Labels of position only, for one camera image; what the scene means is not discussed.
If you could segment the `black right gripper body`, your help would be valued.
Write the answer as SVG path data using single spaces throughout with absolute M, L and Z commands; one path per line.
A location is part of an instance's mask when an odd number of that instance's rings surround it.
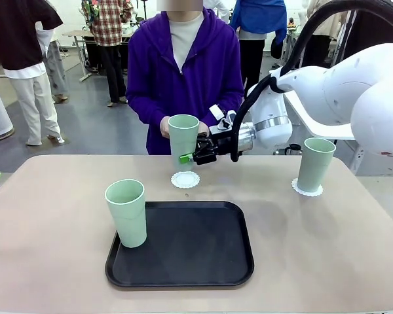
M 212 139 L 211 144 L 198 144 L 196 142 L 196 149 L 194 153 L 198 154 L 199 164 L 209 164 L 217 160 L 217 156 L 230 154 L 233 146 L 231 142 L 232 131 L 224 131 L 216 134 L 210 134 Z

